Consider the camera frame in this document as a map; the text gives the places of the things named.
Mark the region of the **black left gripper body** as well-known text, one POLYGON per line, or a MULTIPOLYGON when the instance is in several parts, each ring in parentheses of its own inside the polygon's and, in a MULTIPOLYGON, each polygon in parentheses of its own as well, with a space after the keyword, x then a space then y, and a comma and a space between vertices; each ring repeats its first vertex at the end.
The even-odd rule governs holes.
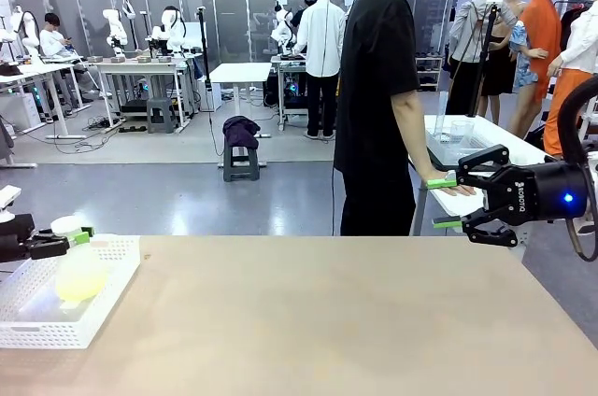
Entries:
POLYGON ((0 226, 0 262, 15 262, 30 257, 29 241, 35 223, 31 214, 18 214, 0 226))

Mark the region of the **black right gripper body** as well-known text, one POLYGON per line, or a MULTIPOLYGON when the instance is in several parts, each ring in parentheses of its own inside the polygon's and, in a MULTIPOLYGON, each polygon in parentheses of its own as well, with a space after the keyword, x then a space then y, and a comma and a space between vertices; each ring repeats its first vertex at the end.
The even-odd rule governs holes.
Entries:
POLYGON ((529 221, 575 219, 590 200, 586 170, 567 162, 505 165, 486 180, 484 211, 520 226, 529 221))

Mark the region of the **person's right hand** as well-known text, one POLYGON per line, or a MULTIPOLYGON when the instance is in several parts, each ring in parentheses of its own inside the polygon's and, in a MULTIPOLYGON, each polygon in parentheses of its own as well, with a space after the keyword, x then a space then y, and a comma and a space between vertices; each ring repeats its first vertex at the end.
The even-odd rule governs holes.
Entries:
POLYGON ((459 184, 453 173, 440 173, 437 177, 431 177, 425 180, 428 190, 440 190, 451 196, 455 195, 474 195, 476 191, 469 186, 459 184))

